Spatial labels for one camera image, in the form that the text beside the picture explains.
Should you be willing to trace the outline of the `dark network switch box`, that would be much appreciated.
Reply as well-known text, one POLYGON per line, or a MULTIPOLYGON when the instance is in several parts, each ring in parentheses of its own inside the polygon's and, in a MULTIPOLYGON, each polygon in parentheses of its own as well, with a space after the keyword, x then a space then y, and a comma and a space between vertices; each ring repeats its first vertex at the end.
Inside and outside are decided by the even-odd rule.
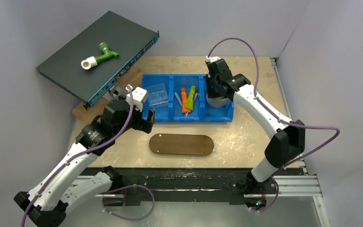
POLYGON ((158 31, 108 11, 36 69, 88 110, 158 39, 158 31))

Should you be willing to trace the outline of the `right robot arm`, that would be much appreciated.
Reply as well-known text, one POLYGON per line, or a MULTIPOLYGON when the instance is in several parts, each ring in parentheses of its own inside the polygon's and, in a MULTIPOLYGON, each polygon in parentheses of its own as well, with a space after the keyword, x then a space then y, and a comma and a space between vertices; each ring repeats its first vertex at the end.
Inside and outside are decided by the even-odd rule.
POLYGON ((220 57, 206 57, 208 74, 206 100, 212 107, 222 107, 227 101, 241 106, 256 120, 270 138, 264 158, 246 175, 242 186, 245 193, 259 192, 275 172, 287 162, 303 153, 304 124, 300 120, 291 126, 291 119, 272 107, 254 85, 242 74, 232 75, 226 61, 220 57))

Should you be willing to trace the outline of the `white toothbrush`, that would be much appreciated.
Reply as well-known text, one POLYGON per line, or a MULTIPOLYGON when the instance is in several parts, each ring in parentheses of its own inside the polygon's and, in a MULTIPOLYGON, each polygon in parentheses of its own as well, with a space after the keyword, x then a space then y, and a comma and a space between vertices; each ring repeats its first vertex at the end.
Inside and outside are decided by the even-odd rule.
POLYGON ((174 96, 175 96, 176 100, 178 101, 180 107, 183 107, 182 100, 181 100, 179 94, 177 92, 174 92, 174 96))

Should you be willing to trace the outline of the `green toothpaste tube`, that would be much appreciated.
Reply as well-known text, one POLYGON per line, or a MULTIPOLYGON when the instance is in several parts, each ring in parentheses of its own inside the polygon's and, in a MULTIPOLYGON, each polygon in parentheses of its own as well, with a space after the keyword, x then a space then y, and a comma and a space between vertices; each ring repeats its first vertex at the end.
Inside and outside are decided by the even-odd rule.
POLYGON ((193 107, 194 107, 194 97, 195 97, 195 94, 196 94, 196 87, 195 86, 191 86, 190 87, 190 92, 189 92, 189 95, 187 97, 187 100, 186 100, 186 103, 185 103, 185 107, 192 111, 193 110, 193 107))

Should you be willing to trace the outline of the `brown oval wooden tray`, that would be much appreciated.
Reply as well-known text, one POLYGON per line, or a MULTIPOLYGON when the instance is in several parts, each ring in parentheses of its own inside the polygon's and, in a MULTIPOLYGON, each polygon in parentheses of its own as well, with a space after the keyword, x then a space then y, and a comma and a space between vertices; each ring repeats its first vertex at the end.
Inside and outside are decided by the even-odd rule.
POLYGON ((215 148, 207 135, 158 133, 149 140, 149 148, 155 154, 207 156, 215 148))

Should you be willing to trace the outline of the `clear plastic blister pack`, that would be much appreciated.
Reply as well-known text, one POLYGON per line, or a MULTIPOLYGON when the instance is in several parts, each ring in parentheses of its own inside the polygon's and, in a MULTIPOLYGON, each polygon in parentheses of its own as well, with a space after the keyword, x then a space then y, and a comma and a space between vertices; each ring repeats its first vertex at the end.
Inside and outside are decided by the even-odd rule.
POLYGON ((167 107, 169 102, 168 92, 164 83, 146 87, 148 103, 153 108, 167 107))

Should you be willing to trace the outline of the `grey mug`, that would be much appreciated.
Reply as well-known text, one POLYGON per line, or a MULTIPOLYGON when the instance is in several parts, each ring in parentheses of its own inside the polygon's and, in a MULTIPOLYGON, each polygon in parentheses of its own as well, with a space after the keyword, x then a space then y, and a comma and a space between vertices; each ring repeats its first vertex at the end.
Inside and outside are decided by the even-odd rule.
POLYGON ((229 103, 229 99, 226 97, 217 97, 217 98, 206 98, 207 103, 214 108, 221 108, 229 103))

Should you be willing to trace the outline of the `green white pipe fitting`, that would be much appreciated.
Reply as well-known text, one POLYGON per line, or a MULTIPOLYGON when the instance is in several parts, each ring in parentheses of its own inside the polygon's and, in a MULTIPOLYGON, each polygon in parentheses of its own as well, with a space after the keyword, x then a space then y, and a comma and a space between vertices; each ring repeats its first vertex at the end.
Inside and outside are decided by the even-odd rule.
POLYGON ((107 43, 100 43, 99 49, 102 52, 102 55, 96 56, 96 57, 91 56, 89 58, 82 60, 80 63, 82 69, 90 70, 91 68, 97 66, 99 63, 101 63, 107 59, 110 59, 110 58, 117 59, 120 57, 120 55, 117 52, 110 50, 109 45, 107 43))

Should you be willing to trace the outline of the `metal bracket on board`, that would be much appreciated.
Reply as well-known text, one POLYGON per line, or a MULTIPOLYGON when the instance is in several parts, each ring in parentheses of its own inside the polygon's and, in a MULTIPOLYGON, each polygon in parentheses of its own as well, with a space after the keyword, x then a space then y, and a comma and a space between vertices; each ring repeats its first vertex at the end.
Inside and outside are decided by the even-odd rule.
POLYGON ((114 85, 108 90, 106 99, 109 101, 114 99, 126 99, 127 93, 128 92, 124 88, 114 85))

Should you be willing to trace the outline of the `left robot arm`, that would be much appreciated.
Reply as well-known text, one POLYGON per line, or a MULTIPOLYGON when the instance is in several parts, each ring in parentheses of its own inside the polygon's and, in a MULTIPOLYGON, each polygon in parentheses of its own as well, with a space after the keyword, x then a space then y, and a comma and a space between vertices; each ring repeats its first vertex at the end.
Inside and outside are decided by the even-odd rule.
POLYGON ((23 210, 21 226, 29 219, 38 227, 57 227, 72 209, 93 196, 136 188, 135 183, 126 185, 124 177, 112 166, 102 168, 81 184, 72 183, 127 130, 150 133, 155 114, 150 108, 144 118, 141 100, 111 101, 82 129, 65 157, 37 186, 15 195, 14 201, 23 210))

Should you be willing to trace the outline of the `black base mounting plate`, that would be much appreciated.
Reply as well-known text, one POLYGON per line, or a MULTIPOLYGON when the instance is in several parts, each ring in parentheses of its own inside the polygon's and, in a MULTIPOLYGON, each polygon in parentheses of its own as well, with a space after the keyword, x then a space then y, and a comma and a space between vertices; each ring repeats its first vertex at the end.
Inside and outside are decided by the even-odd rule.
POLYGON ((142 202, 223 202, 263 208, 268 196, 279 195, 283 177, 301 176, 298 168, 281 171, 263 183, 249 176, 250 168, 131 168, 89 167, 81 176, 107 172, 115 178, 118 189, 128 185, 142 185, 104 195, 104 204, 139 206, 142 202))

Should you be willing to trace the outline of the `blue divided plastic bin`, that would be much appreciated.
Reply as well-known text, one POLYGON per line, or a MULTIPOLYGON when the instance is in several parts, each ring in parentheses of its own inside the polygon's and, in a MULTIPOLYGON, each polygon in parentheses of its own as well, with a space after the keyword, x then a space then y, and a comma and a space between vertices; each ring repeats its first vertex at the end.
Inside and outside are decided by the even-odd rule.
POLYGON ((148 92, 143 118, 155 110, 159 123, 223 123, 231 122, 234 104, 212 107, 206 100, 207 88, 203 74, 144 74, 142 88, 148 92))

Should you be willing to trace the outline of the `wooden board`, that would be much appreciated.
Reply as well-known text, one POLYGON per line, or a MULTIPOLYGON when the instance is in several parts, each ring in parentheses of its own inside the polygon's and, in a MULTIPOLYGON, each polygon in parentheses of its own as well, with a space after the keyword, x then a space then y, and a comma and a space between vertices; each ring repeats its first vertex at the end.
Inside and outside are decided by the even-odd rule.
MULTIPOLYGON (((142 78, 145 72, 136 67, 132 67, 123 77, 121 77, 114 85, 124 88, 130 84, 133 87, 141 87, 142 78)), ((109 100, 106 99, 106 94, 98 100, 98 102, 90 107, 88 110, 84 107, 83 103, 80 103, 72 114, 78 118, 84 124, 90 124, 91 121, 97 116, 102 114, 104 107, 109 104, 109 100)))

